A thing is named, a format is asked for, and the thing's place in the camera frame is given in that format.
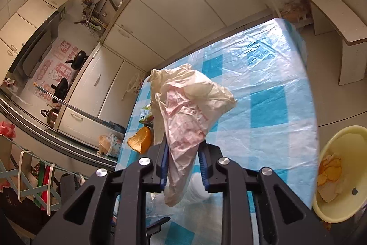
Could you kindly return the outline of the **metal kettle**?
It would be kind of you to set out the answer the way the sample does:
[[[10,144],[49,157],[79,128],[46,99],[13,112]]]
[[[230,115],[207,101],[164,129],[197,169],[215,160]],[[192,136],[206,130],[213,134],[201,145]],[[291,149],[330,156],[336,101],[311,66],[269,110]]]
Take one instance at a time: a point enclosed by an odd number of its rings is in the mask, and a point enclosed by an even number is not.
[[[41,110],[40,113],[47,119],[48,126],[54,128],[59,111],[57,108],[52,108],[50,110]]]

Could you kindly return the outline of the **floral waste basket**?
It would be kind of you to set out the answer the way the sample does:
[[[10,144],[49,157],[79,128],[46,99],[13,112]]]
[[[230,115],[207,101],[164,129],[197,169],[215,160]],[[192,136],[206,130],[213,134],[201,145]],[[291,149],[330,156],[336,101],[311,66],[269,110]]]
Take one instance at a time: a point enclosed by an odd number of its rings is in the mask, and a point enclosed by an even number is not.
[[[138,95],[139,91],[143,85],[144,76],[140,73],[136,73],[131,78],[127,85],[126,92],[132,95]]]

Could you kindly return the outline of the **clear plastic bottle green cap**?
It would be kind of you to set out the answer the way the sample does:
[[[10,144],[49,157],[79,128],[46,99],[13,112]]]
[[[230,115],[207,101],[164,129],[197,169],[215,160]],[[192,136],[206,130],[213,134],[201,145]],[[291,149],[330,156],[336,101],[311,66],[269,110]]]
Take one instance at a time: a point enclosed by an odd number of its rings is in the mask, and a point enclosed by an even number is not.
[[[165,194],[167,192],[168,188],[166,187],[163,193],[149,193],[147,195],[146,215],[148,217],[171,216],[180,213],[186,206],[203,203],[211,197],[205,190],[202,184],[202,176],[198,172],[191,174],[180,201],[174,206],[166,204]]]

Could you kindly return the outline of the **white wooden stool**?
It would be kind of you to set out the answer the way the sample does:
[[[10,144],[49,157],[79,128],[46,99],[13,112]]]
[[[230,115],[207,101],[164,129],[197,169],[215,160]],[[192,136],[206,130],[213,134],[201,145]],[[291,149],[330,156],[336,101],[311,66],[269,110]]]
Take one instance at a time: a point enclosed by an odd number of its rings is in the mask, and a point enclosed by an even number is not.
[[[333,30],[342,38],[339,85],[358,82],[366,71],[366,24],[342,0],[308,0],[315,35]]]

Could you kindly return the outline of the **utensil rack on counter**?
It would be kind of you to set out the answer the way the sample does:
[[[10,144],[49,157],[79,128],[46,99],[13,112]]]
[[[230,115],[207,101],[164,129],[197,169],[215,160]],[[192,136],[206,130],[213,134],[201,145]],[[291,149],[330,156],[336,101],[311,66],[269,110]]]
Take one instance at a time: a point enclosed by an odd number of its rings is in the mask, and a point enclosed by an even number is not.
[[[82,16],[74,24],[85,26],[92,35],[102,37],[118,6],[113,0],[82,0]]]

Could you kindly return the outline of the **black wok on stove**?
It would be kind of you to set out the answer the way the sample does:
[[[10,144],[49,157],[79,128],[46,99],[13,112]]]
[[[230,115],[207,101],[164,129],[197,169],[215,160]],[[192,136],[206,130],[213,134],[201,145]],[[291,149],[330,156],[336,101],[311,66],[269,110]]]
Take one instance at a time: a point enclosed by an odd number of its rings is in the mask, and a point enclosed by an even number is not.
[[[83,67],[88,56],[84,50],[80,50],[74,57],[73,60],[67,60],[65,64],[70,64],[73,70],[79,70]]]

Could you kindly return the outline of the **drying rack with cloths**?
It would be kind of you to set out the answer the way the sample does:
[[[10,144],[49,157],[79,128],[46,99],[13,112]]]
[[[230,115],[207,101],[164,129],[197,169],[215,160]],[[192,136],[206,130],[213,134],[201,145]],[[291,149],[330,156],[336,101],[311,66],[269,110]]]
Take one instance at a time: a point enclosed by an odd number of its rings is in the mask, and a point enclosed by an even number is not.
[[[11,188],[20,202],[28,198],[51,215],[61,208],[61,181],[55,178],[55,172],[75,178],[78,186],[87,178],[20,146],[14,141],[15,128],[13,124],[1,122],[1,190]]]

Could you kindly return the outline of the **black pan on stove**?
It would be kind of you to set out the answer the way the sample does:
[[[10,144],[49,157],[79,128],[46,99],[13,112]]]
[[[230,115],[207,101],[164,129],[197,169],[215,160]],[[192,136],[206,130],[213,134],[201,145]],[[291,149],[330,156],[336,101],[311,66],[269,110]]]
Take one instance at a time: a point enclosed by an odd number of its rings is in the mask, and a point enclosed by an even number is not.
[[[62,78],[57,86],[51,84],[51,88],[54,89],[54,96],[58,99],[64,100],[68,93],[69,84],[66,78]]]

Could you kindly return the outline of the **blue checked plastic tablecloth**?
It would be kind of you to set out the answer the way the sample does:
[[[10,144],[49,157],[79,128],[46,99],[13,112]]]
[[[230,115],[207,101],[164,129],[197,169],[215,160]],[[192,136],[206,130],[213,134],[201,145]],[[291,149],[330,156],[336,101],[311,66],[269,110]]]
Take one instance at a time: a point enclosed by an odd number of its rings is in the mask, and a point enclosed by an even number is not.
[[[227,87],[237,100],[206,141],[242,167],[272,168],[312,207],[318,164],[317,120],[305,65],[299,50],[306,43],[289,22],[273,19],[202,48],[166,68],[189,63],[213,82]],[[116,170],[140,156],[127,140],[142,127],[141,109],[150,103],[145,80],[127,125]],[[221,194],[198,203],[182,200],[173,208],[162,193],[147,194],[147,220],[170,216],[150,244],[220,244]]]

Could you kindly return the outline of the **green white juice carton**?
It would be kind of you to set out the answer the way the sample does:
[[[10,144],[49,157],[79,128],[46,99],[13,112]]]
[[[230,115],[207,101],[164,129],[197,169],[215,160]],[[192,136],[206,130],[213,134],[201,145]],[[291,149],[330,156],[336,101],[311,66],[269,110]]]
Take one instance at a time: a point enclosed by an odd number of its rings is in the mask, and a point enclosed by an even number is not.
[[[151,111],[151,103],[141,108],[139,122],[145,126],[152,127],[154,124],[154,116]]]

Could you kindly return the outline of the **yellow plastic basin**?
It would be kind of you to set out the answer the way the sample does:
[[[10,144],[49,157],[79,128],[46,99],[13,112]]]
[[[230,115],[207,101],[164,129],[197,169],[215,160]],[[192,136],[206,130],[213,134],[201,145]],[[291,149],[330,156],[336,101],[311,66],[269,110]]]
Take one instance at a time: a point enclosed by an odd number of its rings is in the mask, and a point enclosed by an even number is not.
[[[313,209],[323,221],[343,222],[366,208],[366,128],[349,126],[321,151]]]

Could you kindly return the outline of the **orange peel piece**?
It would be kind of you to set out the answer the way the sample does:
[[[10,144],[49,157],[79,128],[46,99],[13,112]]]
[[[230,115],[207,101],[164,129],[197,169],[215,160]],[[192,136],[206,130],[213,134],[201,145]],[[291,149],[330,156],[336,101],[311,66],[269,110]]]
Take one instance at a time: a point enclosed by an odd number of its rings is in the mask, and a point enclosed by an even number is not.
[[[328,182],[337,182],[342,175],[342,159],[335,155],[327,155],[318,167],[317,186]]]
[[[140,154],[145,154],[148,149],[150,148],[150,145],[152,144],[152,131],[149,127],[144,126],[141,129],[139,129],[135,135],[131,136],[127,143],[132,150],[135,150],[136,152]]]

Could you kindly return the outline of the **range hood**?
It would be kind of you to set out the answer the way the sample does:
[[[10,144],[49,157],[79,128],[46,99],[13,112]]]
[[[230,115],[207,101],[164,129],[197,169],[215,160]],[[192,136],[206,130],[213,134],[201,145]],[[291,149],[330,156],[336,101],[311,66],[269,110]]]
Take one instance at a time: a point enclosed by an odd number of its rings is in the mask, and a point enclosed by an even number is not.
[[[29,38],[10,66],[9,73],[19,82],[32,78],[58,37],[61,12],[54,12]]]

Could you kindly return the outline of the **white plastic bag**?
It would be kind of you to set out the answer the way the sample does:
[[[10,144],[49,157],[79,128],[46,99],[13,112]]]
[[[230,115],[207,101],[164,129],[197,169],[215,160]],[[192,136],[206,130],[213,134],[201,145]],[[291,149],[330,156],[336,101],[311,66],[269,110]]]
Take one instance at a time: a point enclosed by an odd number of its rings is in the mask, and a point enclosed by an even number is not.
[[[184,197],[198,146],[219,118],[236,106],[228,88],[210,80],[190,64],[153,69],[148,78],[155,143],[169,146],[169,184],[164,201],[169,207]]]

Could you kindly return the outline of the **floral bag on floor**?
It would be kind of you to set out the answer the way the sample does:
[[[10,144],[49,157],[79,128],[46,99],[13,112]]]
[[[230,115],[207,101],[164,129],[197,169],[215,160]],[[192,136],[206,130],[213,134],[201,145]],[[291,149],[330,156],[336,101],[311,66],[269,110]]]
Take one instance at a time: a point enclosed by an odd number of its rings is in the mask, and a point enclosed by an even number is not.
[[[112,133],[101,135],[98,138],[98,155],[118,158],[122,146],[122,140]]]

